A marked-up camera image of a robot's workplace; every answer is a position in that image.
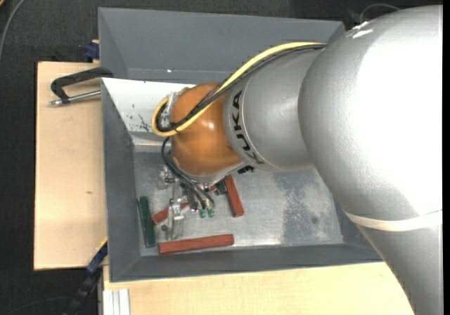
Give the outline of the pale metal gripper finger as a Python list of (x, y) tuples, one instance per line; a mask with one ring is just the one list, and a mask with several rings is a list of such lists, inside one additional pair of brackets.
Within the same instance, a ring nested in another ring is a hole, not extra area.
[(168, 167), (161, 167), (157, 174), (157, 189), (166, 190), (174, 183), (174, 174)]
[(185, 216), (183, 214), (182, 209), (182, 198), (172, 198), (169, 201), (169, 209), (168, 209), (168, 232), (167, 239), (174, 240), (183, 235), (184, 231), (184, 219)]

